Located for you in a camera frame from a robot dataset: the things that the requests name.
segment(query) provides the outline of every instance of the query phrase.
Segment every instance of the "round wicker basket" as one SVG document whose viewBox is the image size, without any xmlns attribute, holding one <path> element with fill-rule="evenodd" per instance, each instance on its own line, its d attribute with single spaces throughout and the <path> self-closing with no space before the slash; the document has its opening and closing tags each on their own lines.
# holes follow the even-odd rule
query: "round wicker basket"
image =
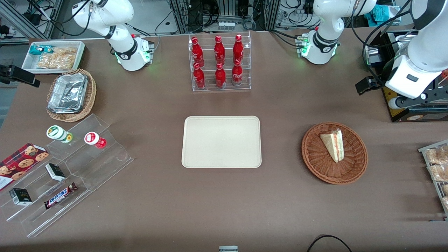
<svg viewBox="0 0 448 252">
<path fill-rule="evenodd" d="M 344 142 L 344 159 L 335 163 L 320 138 L 321 134 L 340 129 Z M 361 138 L 347 126 L 337 122 L 323 122 L 311 127 L 302 140 L 302 156 L 314 175 L 330 184 L 349 184 L 366 171 L 367 149 Z"/>
<path fill-rule="evenodd" d="M 83 74 L 89 78 L 89 82 L 87 84 L 86 97 L 84 98 L 83 109 L 78 114 L 56 114 L 56 113 L 52 113 L 48 110 L 47 110 L 47 113 L 50 115 L 51 118 L 58 120 L 58 121 L 76 122 L 76 121 L 83 119 L 87 115 L 89 115 L 90 111 L 92 110 L 93 104 L 95 103 L 96 83 L 95 83 L 95 80 L 92 78 L 92 75 L 90 75 L 89 72 L 87 72 L 83 69 L 72 70 L 72 71 L 63 73 L 62 75 L 67 75 L 67 74 Z M 48 92 L 48 95 L 47 95 L 47 102 L 50 101 L 50 97 L 52 96 L 55 83 L 56 83 L 56 80 L 53 82 L 52 86 L 50 87 L 50 91 Z"/>
</svg>

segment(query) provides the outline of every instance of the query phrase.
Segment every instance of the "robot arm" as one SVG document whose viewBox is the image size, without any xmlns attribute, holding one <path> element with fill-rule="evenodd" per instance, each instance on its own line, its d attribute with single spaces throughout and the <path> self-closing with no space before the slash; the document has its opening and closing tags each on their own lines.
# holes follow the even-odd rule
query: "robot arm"
<svg viewBox="0 0 448 252">
<path fill-rule="evenodd" d="M 411 16 L 419 31 L 395 56 L 386 87 L 414 99 L 448 69 L 448 0 L 413 0 Z M 399 108 L 391 100 L 389 106 Z"/>
<path fill-rule="evenodd" d="M 136 71 L 152 62 L 148 41 L 133 38 L 123 25 L 134 17 L 128 0 L 91 0 L 90 4 L 75 4 L 72 13 L 79 9 L 74 16 L 76 23 L 107 39 L 124 69 Z"/>
<path fill-rule="evenodd" d="M 311 63 L 322 65 L 327 63 L 334 55 L 336 44 L 342 31 L 344 21 L 342 17 L 350 17 L 352 14 L 363 15 L 370 12 L 376 4 L 376 0 L 315 0 L 313 12 L 320 18 L 317 31 L 310 31 L 302 35 L 301 56 Z"/>
</svg>

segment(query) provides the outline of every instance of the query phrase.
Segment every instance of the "acrylic display stand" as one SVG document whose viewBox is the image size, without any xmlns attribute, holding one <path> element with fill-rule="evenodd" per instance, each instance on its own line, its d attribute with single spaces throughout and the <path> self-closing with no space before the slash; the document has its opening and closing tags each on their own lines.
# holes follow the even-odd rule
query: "acrylic display stand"
<svg viewBox="0 0 448 252">
<path fill-rule="evenodd" d="M 132 162 L 134 159 L 117 143 L 108 127 L 107 123 L 91 114 L 68 130 L 73 134 L 70 143 L 55 140 L 48 144 L 47 151 L 51 156 L 0 192 L 0 207 L 7 221 L 20 222 L 27 236 L 35 237 Z M 90 131 L 107 140 L 105 148 L 98 149 L 84 142 L 84 136 Z M 52 179 L 45 169 L 48 163 L 57 164 L 64 172 L 65 180 Z M 50 209 L 45 209 L 45 201 L 73 182 L 77 190 Z M 33 203 L 28 206 L 15 205 L 9 195 L 12 188 L 26 189 Z"/>
<path fill-rule="evenodd" d="M 243 80 L 240 86 L 232 85 L 232 68 L 233 68 L 233 45 L 235 44 L 235 35 L 241 34 L 242 42 L 244 45 L 244 57 L 243 62 L 241 63 L 241 67 L 243 69 Z M 229 90 L 239 90 L 239 89 L 250 89 L 252 87 L 251 83 L 251 44 L 250 44 L 250 33 L 249 32 L 228 32 L 228 33 L 219 33 L 222 37 L 222 43 L 225 48 L 225 65 L 224 71 L 226 72 L 226 88 L 218 89 L 216 87 L 215 80 L 215 71 L 216 71 L 216 59 L 215 59 L 215 37 L 210 37 L 209 35 L 197 34 L 195 35 L 198 38 L 199 45 L 202 47 L 202 51 L 204 54 L 204 67 L 202 67 L 202 71 L 205 76 L 205 89 L 198 89 L 196 83 L 194 82 L 193 76 L 193 54 L 191 49 L 193 44 L 191 43 L 191 38 L 194 37 L 192 35 L 189 36 L 188 43 L 188 52 L 190 54 L 190 72 L 191 72 L 191 82 L 193 91 L 220 91 L 225 92 Z"/>
<path fill-rule="evenodd" d="M 431 148 L 436 148 L 436 147 L 442 147 L 442 146 L 447 146 L 448 145 L 448 140 L 442 141 L 442 142 L 438 142 L 432 145 L 428 145 L 426 147 L 420 148 L 418 149 L 419 152 L 421 152 L 423 154 L 423 158 L 425 159 L 425 163 L 426 163 L 426 168 L 428 169 L 428 172 L 430 172 L 429 167 L 431 166 L 431 164 L 428 161 L 428 157 L 426 156 L 426 150 L 427 149 L 431 149 Z M 435 186 L 435 190 L 437 191 L 437 194 L 439 195 L 440 200 L 442 200 L 443 197 L 446 197 L 448 195 L 445 194 L 445 192 L 442 190 L 442 186 L 448 184 L 448 181 L 443 182 L 443 181 L 432 181 L 434 183 Z M 445 211 L 445 215 L 448 217 L 448 209 L 444 206 L 444 204 L 442 204 L 443 209 Z"/>
</svg>

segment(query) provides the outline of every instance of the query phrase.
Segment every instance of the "brown tabletop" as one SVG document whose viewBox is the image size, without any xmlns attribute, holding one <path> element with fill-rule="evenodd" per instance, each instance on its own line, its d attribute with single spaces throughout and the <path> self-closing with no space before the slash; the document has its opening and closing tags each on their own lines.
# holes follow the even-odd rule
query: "brown tabletop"
<svg viewBox="0 0 448 252">
<path fill-rule="evenodd" d="M 366 37 L 367 30 L 360 30 Z M 368 75 L 352 31 L 325 65 L 297 58 L 268 32 L 252 32 L 252 90 L 193 93 L 188 36 L 162 37 L 155 62 L 117 64 L 106 40 L 84 40 L 81 65 L 98 85 L 92 112 L 135 160 L 36 238 L 0 221 L 0 251 L 306 251 L 320 234 L 354 251 L 445 251 L 448 223 L 418 148 L 448 138 L 446 123 L 390 123 L 380 91 L 358 96 Z M 0 159 L 25 143 L 45 145 L 54 76 L 19 85 L 0 130 Z M 263 163 L 256 169 L 186 169 L 188 116 L 255 115 Z M 324 121 L 355 130 L 369 153 L 366 173 L 335 186 L 317 179 L 300 153 L 304 133 Z M 312 251 L 345 251 L 336 241 Z"/>
</svg>

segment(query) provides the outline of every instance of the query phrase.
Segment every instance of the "sandwich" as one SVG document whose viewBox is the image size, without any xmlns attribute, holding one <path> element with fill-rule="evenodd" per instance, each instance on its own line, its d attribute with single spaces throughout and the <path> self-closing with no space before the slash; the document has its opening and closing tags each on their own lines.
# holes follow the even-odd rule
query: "sandwich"
<svg viewBox="0 0 448 252">
<path fill-rule="evenodd" d="M 322 134 L 320 138 L 336 163 L 344 159 L 344 143 L 340 129 L 333 130 L 330 134 Z"/>
</svg>

